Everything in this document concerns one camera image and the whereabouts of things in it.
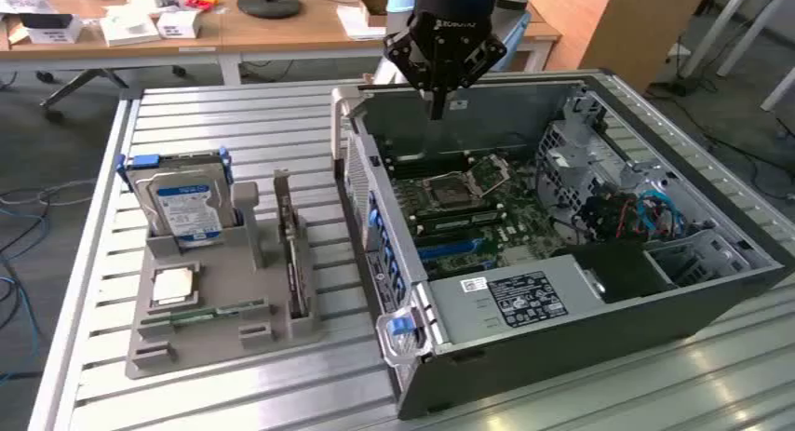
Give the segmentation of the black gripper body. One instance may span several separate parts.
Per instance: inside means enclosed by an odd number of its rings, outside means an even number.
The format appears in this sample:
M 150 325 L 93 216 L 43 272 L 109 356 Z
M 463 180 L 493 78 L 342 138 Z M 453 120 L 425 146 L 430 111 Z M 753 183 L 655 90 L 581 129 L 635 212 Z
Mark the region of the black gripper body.
M 409 25 L 414 39 L 431 65 L 439 87 L 439 44 L 450 38 L 482 39 L 494 34 L 491 16 L 497 0 L 415 0 Z

